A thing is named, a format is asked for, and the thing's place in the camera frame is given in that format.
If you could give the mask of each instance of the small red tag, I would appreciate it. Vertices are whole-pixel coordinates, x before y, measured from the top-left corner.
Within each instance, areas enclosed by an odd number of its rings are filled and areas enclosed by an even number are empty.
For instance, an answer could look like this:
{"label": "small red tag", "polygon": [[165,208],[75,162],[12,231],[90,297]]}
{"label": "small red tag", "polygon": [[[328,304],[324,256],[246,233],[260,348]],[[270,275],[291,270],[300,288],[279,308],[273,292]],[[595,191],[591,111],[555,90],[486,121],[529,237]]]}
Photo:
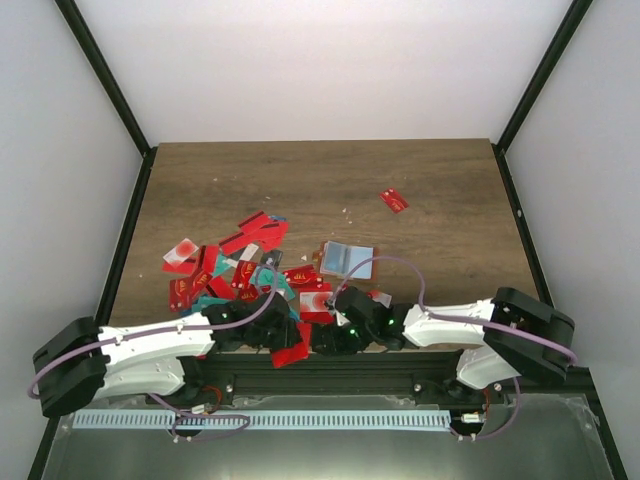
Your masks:
{"label": "small red tag", "polygon": [[386,203],[389,208],[393,210],[393,213],[400,213],[409,206],[407,201],[402,198],[402,195],[400,195],[393,188],[387,188],[379,196],[384,201],[384,203]]}
{"label": "small red tag", "polygon": [[271,223],[271,219],[267,217],[262,210],[260,210],[240,222],[238,227],[240,227],[240,230],[244,233],[248,234],[255,232],[267,223]]}
{"label": "small red tag", "polygon": [[207,285],[207,291],[212,292],[218,298],[226,298],[227,300],[234,300],[236,293],[231,290],[231,287],[225,282],[224,278],[218,276],[209,281]]}
{"label": "small red tag", "polygon": [[181,312],[191,308],[191,280],[176,278],[169,281],[169,310]]}
{"label": "small red tag", "polygon": [[233,275],[233,280],[231,280],[231,287],[243,289],[245,286],[249,285],[251,283],[251,275],[253,275],[257,266],[258,264],[255,262],[245,262],[240,260],[236,267],[236,272]]}
{"label": "small red tag", "polygon": [[251,303],[254,300],[257,300],[260,296],[256,287],[252,284],[248,284],[242,290],[238,292],[238,300],[242,300],[243,302]]}

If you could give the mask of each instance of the pile of cards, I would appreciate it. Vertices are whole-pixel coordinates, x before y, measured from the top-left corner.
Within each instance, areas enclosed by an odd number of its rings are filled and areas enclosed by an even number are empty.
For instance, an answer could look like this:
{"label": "pile of cards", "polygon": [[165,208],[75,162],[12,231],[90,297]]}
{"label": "pile of cards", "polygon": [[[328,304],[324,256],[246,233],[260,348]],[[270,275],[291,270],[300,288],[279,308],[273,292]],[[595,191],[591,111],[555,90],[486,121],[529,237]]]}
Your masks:
{"label": "pile of cards", "polygon": [[[336,322],[336,312],[328,304],[333,295],[331,284],[325,282],[311,264],[278,272],[276,277],[268,268],[260,268],[260,265],[279,266],[283,254],[277,247],[289,228],[285,218],[259,211],[240,222],[238,228],[217,245],[198,246],[185,238],[164,255],[162,270],[183,275],[169,281],[169,309],[191,313],[230,300],[250,303],[277,284],[277,293],[287,301],[294,299],[296,292],[299,295],[300,313],[298,315],[292,309],[291,317],[297,322],[302,341],[291,348],[272,352],[273,364],[282,367],[307,358],[311,324]],[[260,261],[252,261],[258,249],[263,251]],[[359,261],[357,255],[339,255],[338,259],[348,268],[353,263],[352,257],[353,261]],[[227,283],[222,274],[232,268],[233,276]],[[391,301],[389,295],[378,291],[371,291],[370,296],[387,306]]]}

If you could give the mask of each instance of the teal plastic piece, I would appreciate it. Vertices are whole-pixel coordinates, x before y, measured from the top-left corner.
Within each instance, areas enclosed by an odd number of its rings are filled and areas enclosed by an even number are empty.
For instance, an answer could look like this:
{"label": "teal plastic piece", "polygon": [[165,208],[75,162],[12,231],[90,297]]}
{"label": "teal plastic piece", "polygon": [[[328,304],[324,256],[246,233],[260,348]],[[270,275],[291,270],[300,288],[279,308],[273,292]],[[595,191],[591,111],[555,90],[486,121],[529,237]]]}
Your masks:
{"label": "teal plastic piece", "polygon": [[[255,273],[251,276],[250,282],[256,286],[259,285],[261,287],[264,287],[267,285],[271,286],[273,285],[273,272],[271,272],[271,270],[267,268],[263,268],[262,270],[260,270],[260,276],[258,277],[258,282],[256,283]],[[287,299],[287,302],[296,297],[296,294],[293,292],[293,290],[287,283],[287,279],[282,273],[278,273],[278,288],[284,289],[285,298]]]}
{"label": "teal plastic piece", "polygon": [[222,255],[221,253],[218,254],[218,258],[216,259],[216,268],[213,270],[213,273],[212,273],[214,277],[219,277],[220,275],[222,275],[224,272],[226,272],[231,268],[231,265],[225,262],[226,259],[227,257]]}
{"label": "teal plastic piece", "polygon": [[216,298],[216,297],[208,297],[202,296],[198,298],[196,303],[191,307],[191,312],[196,313],[202,311],[203,308],[208,307],[209,305],[222,305],[227,303],[229,300],[226,298]]}

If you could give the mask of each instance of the cable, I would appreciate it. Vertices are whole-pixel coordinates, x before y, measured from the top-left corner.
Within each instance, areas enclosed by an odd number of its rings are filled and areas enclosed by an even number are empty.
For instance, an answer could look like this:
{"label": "cable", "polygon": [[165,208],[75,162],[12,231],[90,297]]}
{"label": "cable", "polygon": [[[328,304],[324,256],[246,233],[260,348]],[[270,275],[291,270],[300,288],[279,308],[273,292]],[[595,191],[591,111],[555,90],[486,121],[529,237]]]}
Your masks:
{"label": "cable", "polygon": [[202,437],[202,438],[200,438],[200,437],[195,437],[195,438],[194,437],[189,437],[189,438],[191,438],[191,440],[187,440],[187,441],[190,441],[190,442],[205,442],[205,441],[215,440],[215,439],[219,439],[219,438],[231,437],[233,435],[236,435],[237,433],[240,433],[244,429],[246,429],[249,426],[250,421],[251,421],[251,419],[248,416],[240,415],[240,414],[237,414],[237,413],[235,413],[235,414],[220,414],[220,415],[205,415],[203,413],[191,413],[191,412],[180,410],[180,409],[174,407],[173,405],[171,405],[170,403],[165,401],[160,395],[156,395],[155,393],[149,393],[148,395],[156,403],[158,403],[161,407],[164,407],[167,410],[171,410],[172,412],[174,412],[176,415],[179,416],[179,417],[176,417],[176,421],[171,426],[171,434],[174,436],[174,439],[178,439],[179,438],[179,435],[176,432],[176,428],[180,425],[180,421],[178,421],[180,418],[196,418],[196,419],[202,419],[202,420],[244,420],[244,423],[242,425],[240,425],[238,428],[235,428],[235,429],[230,430],[228,432],[222,432],[222,433],[219,433],[217,435],[210,435],[210,436]]}
{"label": "cable", "polygon": [[[518,412],[520,411],[520,404],[521,402],[521,393],[520,393],[520,383],[518,382],[518,379],[516,377],[513,377],[513,386],[516,389],[516,399],[515,399],[515,403],[516,406],[513,409],[513,413],[511,414],[511,416],[509,417],[509,420],[507,420],[504,425],[502,425],[499,429],[488,433],[486,435],[481,435],[481,436],[476,436],[476,437],[471,437],[473,439],[473,441],[477,441],[477,440],[489,440],[491,438],[497,437],[498,435],[500,435],[502,432],[504,432],[507,428],[509,428],[513,422],[516,419],[516,416],[518,415]],[[449,427],[449,430],[451,431],[451,433],[453,433],[456,437],[458,438],[464,438],[463,435],[459,434],[458,432],[456,432],[454,430],[453,427]]]}
{"label": "cable", "polygon": [[511,327],[508,327],[506,325],[502,325],[502,324],[494,323],[494,322],[489,322],[489,321],[486,321],[486,320],[478,320],[478,319],[471,318],[471,317],[463,317],[463,316],[457,316],[457,315],[442,315],[442,314],[435,313],[435,312],[429,310],[429,308],[424,305],[424,296],[425,296],[425,292],[426,292],[426,289],[427,289],[426,282],[424,280],[424,276],[422,275],[422,273],[420,273],[420,270],[418,270],[418,267],[416,267],[410,261],[405,260],[404,258],[393,257],[393,256],[390,256],[390,255],[380,255],[380,256],[371,257],[371,258],[368,258],[366,260],[363,260],[362,262],[357,264],[355,267],[353,267],[349,273],[347,273],[347,275],[345,276],[345,278],[342,281],[342,283],[340,283],[340,285],[338,286],[338,288],[336,289],[334,294],[331,296],[331,298],[329,298],[329,300],[328,300],[329,304],[333,305],[335,303],[335,300],[336,300],[336,297],[338,296],[338,293],[340,293],[342,291],[342,288],[345,286],[345,284],[351,279],[353,274],[360,267],[362,267],[363,265],[366,265],[367,263],[373,262],[375,260],[393,260],[393,261],[396,261],[396,262],[404,263],[405,265],[411,267],[411,269],[414,272],[416,272],[416,275],[418,275],[418,279],[420,280],[420,293],[418,294],[418,305],[420,306],[420,309],[424,313],[429,315],[429,317],[433,318],[434,320],[443,320],[443,321],[446,321],[446,322],[455,322],[455,323],[467,323],[467,324],[470,324],[470,325],[479,325],[481,327],[492,328],[494,330],[498,330],[498,331],[501,331],[501,332],[504,332],[504,333],[508,333],[508,334],[514,335],[516,337],[524,338],[525,340],[529,340],[530,342],[534,342],[534,343],[537,343],[537,344],[542,345],[544,347],[547,347],[547,348],[550,348],[550,349],[555,350],[557,352],[560,352],[561,354],[563,354],[564,356],[566,356],[569,359],[569,365],[575,365],[578,362],[578,357],[576,356],[576,354],[573,353],[567,347],[565,347],[563,345],[560,345],[559,343],[552,342],[551,340],[547,340],[546,338],[542,338],[542,337],[539,337],[537,335],[533,335],[533,334],[531,334],[529,332],[524,332],[522,330],[517,330],[515,328],[511,328]]}
{"label": "cable", "polygon": [[[182,331],[227,330],[231,328],[241,327],[242,325],[246,325],[247,323],[253,322],[255,319],[257,319],[260,315],[262,315],[262,312],[264,312],[267,309],[267,307],[273,300],[274,296],[276,295],[277,293],[276,290],[278,288],[278,272],[271,265],[261,265],[260,268],[258,268],[258,270],[256,271],[256,279],[259,278],[260,272],[262,271],[263,268],[268,268],[273,272],[273,284],[271,285],[271,291],[269,292],[269,296],[267,297],[267,300],[254,313],[252,313],[246,318],[243,318],[242,320],[238,320],[236,322],[231,322],[231,323],[224,323],[222,325],[185,325],[182,327]],[[38,373],[36,373],[35,377],[31,381],[31,384],[29,385],[29,388],[27,390],[27,395],[29,396],[29,398],[33,398],[34,400],[39,400],[40,395],[35,392],[35,388],[38,385],[38,382],[42,380],[42,378],[51,370],[62,365],[64,362],[77,357],[78,355],[91,352],[92,350],[96,350],[98,348],[105,347],[107,345],[121,344],[122,342],[126,342],[128,340],[135,340],[137,338],[148,337],[151,335],[159,335],[161,333],[172,333],[175,331],[176,331],[175,326],[160,327],[160,328],[155,328],[153,330],[130,333],[128,335],[123,335],[121,338],[113,337],[113,338],[108,338],[106,340],[100,340],[100,341],[93,342],[88,345],[84,345],[82,347],[76,348],[74,350],[71,350],[70,352],[67,352],[64,355],[61,355],[60,357],[56,358],[55,360],[52,360],[51,362],[46,364],[44,367],[42,367],[42,369]]]}

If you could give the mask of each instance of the card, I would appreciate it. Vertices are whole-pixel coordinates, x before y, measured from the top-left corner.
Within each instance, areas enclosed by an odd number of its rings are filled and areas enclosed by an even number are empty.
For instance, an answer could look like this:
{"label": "card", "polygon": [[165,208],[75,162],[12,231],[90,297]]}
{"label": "card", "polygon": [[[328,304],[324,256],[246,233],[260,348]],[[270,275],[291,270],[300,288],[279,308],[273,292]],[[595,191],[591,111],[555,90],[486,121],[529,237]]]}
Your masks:
{"label": "card", "polygon": [[391,305],[391,295],[383,293],[380,290],[371,290],[367,293],[367,296],[378,303],[381,303],[385,307],[389,308]]}
{"label": "card", "polygon": [[191,280],[175,278],[169,281],[169,310],[181,312],[191,307]]}
{"label": "card", "polygon": [[327,312],[329,309],[325,305],[331,298],[330,291],[325,292],[300,292],[300,319],[307,320],[315,315],[315,313]]}
{"label": "card", "polygon": [[215,295],[219,298],[226,298],[227,300],[235,300],[236,293],[231,290],[231,287],[225,282],[222,277],[213,277],[206,287],[206,290],[211,296]]}
{"label": "card", "polygon": [[311,328],[310,324],[296,323],[296,327],[300,332],[302,341],[298,342],[291,348],[285,348],[273,352],[271,354],[271,361],[275,368],[284,367],[290,365],[298,360],[304,360],[309,357],[309,345],[311,344]]}
{"label": "card", "polygon": [[197,250],[198,246],[188,238],[185,238],[162,258],[172,267],[176,267],[196,253]]}
{"label": "card", "polygon": [[179,265],[173,266],[167,262],[163,262],[162,271],[167,273],[179,273],[180,275],[191,275],[196,269],[196,259],[187,258]]}
{"label": "card", "polygon": [[259,212],[250,215],[248,218],[245,218],[238,224],[238,227],[240,227],[240,230],[242,230],[244,233],[252,233],[258,230],[263,225],[271,222],[272,220],[270,220],[269,217],[267,217],[265,213],[260,210]]}
{"label": "card", "polygon": [[242,255],[240,255],[240,258],[238,259],[238,261],[248,262],[256,254],[256,252],[258,251],[258,248],[259,247],[255,243],[250,243],[242,251]]}
{"label": "card", "polygon": [[196,299],[201,293],[204,292],[204,289],[209,284],[213,277],[199,268],[196,270],[193,275],[189,277],[191,280],[191,300]]}
{"label": "card", "polygon": [[306,285],[322,282],[322,279],[318,277],[318,274],[313,268],[313,265],[305,265],[303,267],[292,268],[289,270],[285,270],[282,273],[284,274],[287,283],[292,288],[300,288]]}
{"label": "card", "polygon": [[196,268],[201,268],[205,272],[213,274],[216,269],[219,251],[220,248],[217,245],[204,245],[200,247],[196,259]]}
{"label": "card", "polygon": [[238,300],[242,300],[247,303],[257,300],[259,296],[260,293],[258,292],[258,289],[255,285],[251,285],[250,283],[238,292]]}
{"label": "card", "polygon": [[387,188],[379,196],[382,201],[386,203],[387,206],[393,211],[393,213],[400,213],[409,206],[407,201],[402,198],[402,195],[400,195],[393,188]]}
{"label": "card", "polygon": [[278,268],[282,261],[282,250],[272,250],[262,255],[260,258],[261,265],[269,265],[273,268]]}
{"label": "card", "polygon": [[320,280],[319,282],[310,283],[308,285],[305,285],[304,287],[300,287],[298,291],[300,293],[332,292],[333,291],[333,287],[331,286],[330,283],[323,282],[321,277],[318,277],[318,278]]}
{"label": "card", "polygon": [[258,264],[255,262],[239,261],[236,272],[231,280],[231,287],[242,289],[246,285],[249,285],[251,276],[253,275],[253,272],[255,272],[257,266]]}
{"label": "card", "polygon": [[222,250],[222,253],[229,256],[234,252],[237,252],[241,248],[246,247],[251,243],[251,236],[246,235],[243,232],[237,232],[233,235],[229,235],[224,240],[221,240],[218,245]]}

